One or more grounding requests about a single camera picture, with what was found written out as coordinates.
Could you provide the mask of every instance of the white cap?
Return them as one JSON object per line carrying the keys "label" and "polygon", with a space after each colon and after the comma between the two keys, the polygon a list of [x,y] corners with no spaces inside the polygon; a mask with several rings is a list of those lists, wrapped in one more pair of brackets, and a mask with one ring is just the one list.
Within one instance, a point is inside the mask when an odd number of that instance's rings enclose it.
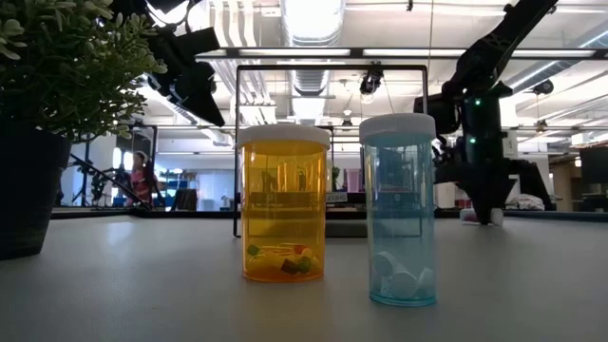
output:
{"label": "white cap", "polygon": [[387,114],[367,119],[359,125],[359,142],[387,133],[422,133],[435,137],[435,120],[426,114]]}
{"label": "white cap", "polygon": [[273,141],[303,141],[320,143],[330,148],[329,132],[304,124],[262,124],[238,132],[238,147],[246,143]]}

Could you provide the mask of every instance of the ceiling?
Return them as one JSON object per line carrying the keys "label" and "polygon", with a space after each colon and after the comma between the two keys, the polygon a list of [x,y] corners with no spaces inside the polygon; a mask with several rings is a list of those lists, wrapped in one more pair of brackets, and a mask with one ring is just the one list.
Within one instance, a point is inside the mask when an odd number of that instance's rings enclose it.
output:
{"label": "ceiling", "polygon": [[[507,3],[517,1],[501,0],[441,0],[414,1],[412,12],[405,11],[404,1],[347,0],[343,26],[338,42],[340,47],[375,48],[467,48],[476,40],[489,33],[502,20],[502,9]],[[230,12],[226,2],[223,15],[223,29],[228,38]],[[279,2],[276,0],[256,0],[254,2],[254,36],[260,47],[286,46],[282,34]],[[210,24],[215,24],[215,8],[211,7]],[[608,31],[608,3],[605,0],[561,0],[558,10],[543,18],[520,45],[521,48],[578,48],[577,44],[586,34],[598,29]],[[244,35],[241,8],[238,31]],[[368,65],[369,60],[340,61],[345,64]],[[443,82],[453,74],[454,60],[382,60],[382,64],[414,64],[428,67],[428,91],[430,94],[441,90]],[[262,60],[263,64],[274,65],[277,60]],[[515,83],[534,68],[548,62],[511,61],[501,79],[508,85]],[[371,104],[362,104],[358,87],[364,69],[334,71],[328,83],[328,92],[323,96],[322,119],[318,124],[342,124],[347,118],[344,110],[351,111],[348,118],[357,125],[361,120],[391,112],[409,112],[413,100],[422,94],[422,77],[411,71],[387,71],[383,85],[374,94]],[[293,92],[288,71],[261,72],[270,98],[275,103],[275,116],[282,121],[294,117]],[[534,124],[538,119],[557,118],[550,125],[608,124],[608,65],[605,62],[586,61],[578,63],[550,78],[555,90],[550,95],[536,95],[521,92],[514,96],[518,124]],[[234,123],[230,116],[232,94],[226,85],[216,77],[218,90],[214,98],[225,115],[227,122]],[[147,124],[189,124],[176,113],[175,108],[153,93],[146,92],[148,107],[144,120]],[[178,139],[184,132],[176,133]],[[530,138],[534,133],[521,133]],[[570,132],[551,134],[546,142],[554,143],[557,138],[567,139]]]}

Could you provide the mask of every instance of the dark plant pot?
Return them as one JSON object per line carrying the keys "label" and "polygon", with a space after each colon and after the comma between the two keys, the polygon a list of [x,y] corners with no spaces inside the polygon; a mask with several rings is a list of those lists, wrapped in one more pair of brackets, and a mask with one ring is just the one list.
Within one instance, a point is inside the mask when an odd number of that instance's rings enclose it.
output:
{"label": "dark plant pot", "polygon": [[0,122],[0,260],[42,250],[71,142],[27,125]]}

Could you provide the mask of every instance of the person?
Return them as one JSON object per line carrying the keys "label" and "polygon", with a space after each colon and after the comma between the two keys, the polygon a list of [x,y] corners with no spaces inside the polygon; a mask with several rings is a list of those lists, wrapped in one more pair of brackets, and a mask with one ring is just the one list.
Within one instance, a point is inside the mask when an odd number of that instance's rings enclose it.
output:
{"label": "person", "polygon": [[[145,153],[142,151],[133,153],[131,189],[141,201],[146,203],[152,203],[152,191],[158,188],[152,167],[152,163],[148,162],[148,156]],[[133,205],[133,200],[129,199],[127,205]]]}

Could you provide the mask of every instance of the table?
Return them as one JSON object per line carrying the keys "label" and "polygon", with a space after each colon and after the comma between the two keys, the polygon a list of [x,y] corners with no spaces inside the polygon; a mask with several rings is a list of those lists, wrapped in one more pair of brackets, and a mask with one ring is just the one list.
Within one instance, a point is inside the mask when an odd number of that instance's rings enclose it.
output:
{"label": "table", "polygon": [[54,220],[39,256],[0,262],[0,341],[605,341],[608,227],[436,220],[439,302],[368,298],[363,238],[328,239],[326,275],[240,274],[232,221]]}

